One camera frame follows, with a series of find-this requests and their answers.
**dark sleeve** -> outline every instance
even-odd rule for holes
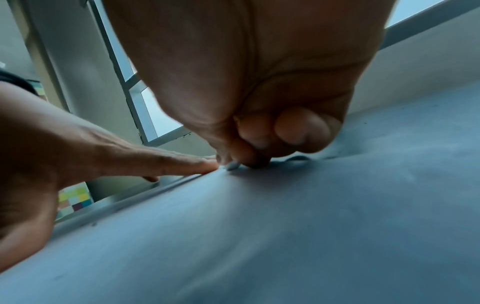
[[[30,93],[38,96],[37,92],[35,91],[33,86],[28,83],[28,81],[14,74],[6,72],[2,69],[0,69],[0,81],[11,83],[17,87],[21,87],[22,89],[29,91]]]

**human hand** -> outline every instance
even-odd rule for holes
[[[335,138],[394,3],[104,1],[162,109],[252,167]]]
[[[101,176],[191,175],[214,160],[135,146],[0,82],[0,272],[40,250],[54,226],[59,190]]]

